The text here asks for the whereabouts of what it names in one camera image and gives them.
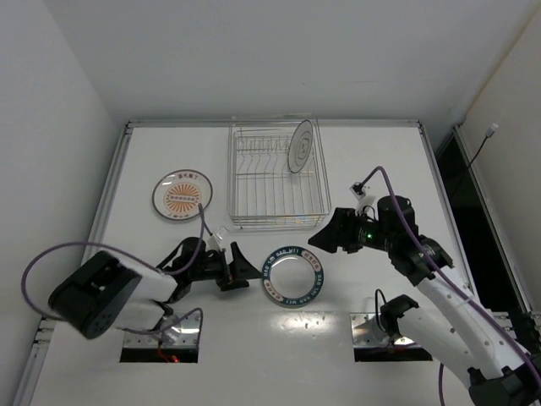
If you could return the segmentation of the white plate wide green band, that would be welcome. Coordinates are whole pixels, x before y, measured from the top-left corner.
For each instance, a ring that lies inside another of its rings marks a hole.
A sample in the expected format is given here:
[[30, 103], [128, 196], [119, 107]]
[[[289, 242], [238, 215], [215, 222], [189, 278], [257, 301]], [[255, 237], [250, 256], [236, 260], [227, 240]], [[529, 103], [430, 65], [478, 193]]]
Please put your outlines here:
[[262, 287], [275, 304], [287, 308], [304, 307], [320, 294], [325, 280], [318, 257], [300, 246], [273, 251], [262, 267]]

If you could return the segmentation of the white plate thin green rim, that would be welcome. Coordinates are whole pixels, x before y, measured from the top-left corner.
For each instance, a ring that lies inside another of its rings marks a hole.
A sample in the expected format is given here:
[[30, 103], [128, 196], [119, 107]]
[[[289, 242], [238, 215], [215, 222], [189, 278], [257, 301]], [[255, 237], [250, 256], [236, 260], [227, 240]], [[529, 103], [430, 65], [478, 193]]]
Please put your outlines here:
[[287, 163], [291, 173], [299, 173], [306, 165], [314, 142], [314, 127], [309, 120], [302, 121], [290, 140]]

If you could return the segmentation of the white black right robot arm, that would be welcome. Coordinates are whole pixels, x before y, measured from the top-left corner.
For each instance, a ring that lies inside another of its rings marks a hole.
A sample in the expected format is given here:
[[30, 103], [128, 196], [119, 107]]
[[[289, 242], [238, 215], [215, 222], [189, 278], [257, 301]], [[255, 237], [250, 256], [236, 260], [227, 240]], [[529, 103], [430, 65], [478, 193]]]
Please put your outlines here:
[[527, 354], [472, 297], [446, 251], [419, 233], [409, 199], [379, 199], [376, 220], [337, 208], [309, 244], [331, 254], [384, 251], [450, 325], [442, 326], [402, 294], [380, 307], [373, 332], [418, 343], [462, 382], [474, 404], [530, 405], [540, 399], [539, 355]]

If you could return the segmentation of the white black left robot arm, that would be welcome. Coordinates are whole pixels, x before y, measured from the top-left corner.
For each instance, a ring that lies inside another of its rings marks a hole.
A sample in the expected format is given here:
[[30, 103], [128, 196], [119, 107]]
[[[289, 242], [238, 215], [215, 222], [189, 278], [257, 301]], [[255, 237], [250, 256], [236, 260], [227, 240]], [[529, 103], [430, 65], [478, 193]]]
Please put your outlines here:
[[152, 332], [193, 283], [213, 281], [228, 292], [261, 277], [237, 243], [225, 250], [188, 237], [155, 270], [100, 250], [53, 290], [48, 304], [87, 339], [111, 327]]

